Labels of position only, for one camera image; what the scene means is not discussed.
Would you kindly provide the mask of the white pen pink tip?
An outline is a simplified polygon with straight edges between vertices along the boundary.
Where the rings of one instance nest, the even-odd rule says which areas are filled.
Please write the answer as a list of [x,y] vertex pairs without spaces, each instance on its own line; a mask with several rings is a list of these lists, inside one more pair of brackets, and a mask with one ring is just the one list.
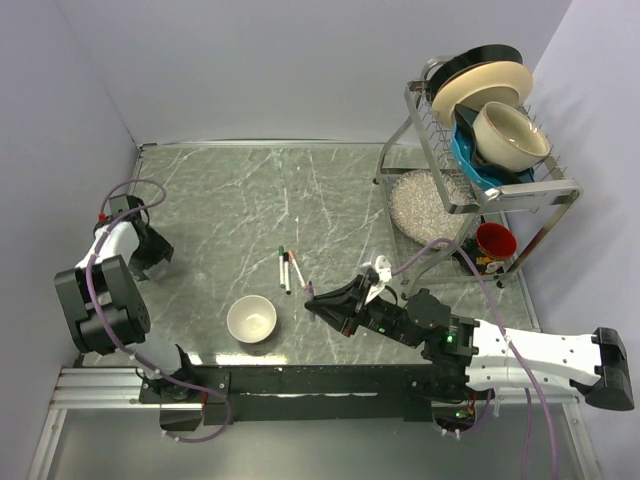
[[301,268],[299,266],[299,263],[298,263],[296,255],[295,255],[295,260],[293,262],[290,262],[290,263],[293,266],[293,269],[294,269],[294,271],[296,273],[296,277],[297,277],[297,279],[298,279],[298,281],[300,283],[301,288],[304,289],[304,290],[307,290],[307,284],[308,283],[304,278],[304,275],[303,275],[303,273],[301,271]]

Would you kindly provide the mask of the white pen black tip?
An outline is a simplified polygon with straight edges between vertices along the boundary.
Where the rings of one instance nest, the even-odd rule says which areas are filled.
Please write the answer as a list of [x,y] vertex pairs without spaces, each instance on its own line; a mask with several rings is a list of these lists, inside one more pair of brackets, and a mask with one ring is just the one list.
[[290,277],[290,262],[284,262],[285,282],[286,282],[286,295],[291,295],[291,277]]

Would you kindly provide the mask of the white pen green tip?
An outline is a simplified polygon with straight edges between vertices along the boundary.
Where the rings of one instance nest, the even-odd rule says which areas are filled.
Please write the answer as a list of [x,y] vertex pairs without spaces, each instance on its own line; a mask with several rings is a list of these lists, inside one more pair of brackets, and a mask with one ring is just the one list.
[[279,262],[279,284],[280,284],[280,288],[286,289],[285,271],[284,271],[284,255],[279,255],[279,247],[278,247],[278,262]]

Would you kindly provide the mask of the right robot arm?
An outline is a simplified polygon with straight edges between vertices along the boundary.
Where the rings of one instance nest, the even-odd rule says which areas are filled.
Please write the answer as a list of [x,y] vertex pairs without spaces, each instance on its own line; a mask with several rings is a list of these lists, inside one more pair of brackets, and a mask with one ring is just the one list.
[[389,302],[363,275],[312,297],[305,307],[346,337],[363,327],[419,349],[437,371],[428,389],[449,398],[468,390],[531,389],[581,396],[603,410],[635,407],[627,351],[611,328],[578,335],[500,328],[454,314],[427,289],[404,305]]

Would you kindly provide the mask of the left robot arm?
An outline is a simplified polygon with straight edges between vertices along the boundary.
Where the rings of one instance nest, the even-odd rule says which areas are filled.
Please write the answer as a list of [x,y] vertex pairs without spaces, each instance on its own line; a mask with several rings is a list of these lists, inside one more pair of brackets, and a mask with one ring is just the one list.
[[199,378],[184,350],[154,332],[138,283],[168,265],[173,246],[151,225],[143,200],[107,200],[94,242],[76,266],[59,272],[54,286],[76,348],[82,353],[125,353],[143,382],[160,397],[184,402]]

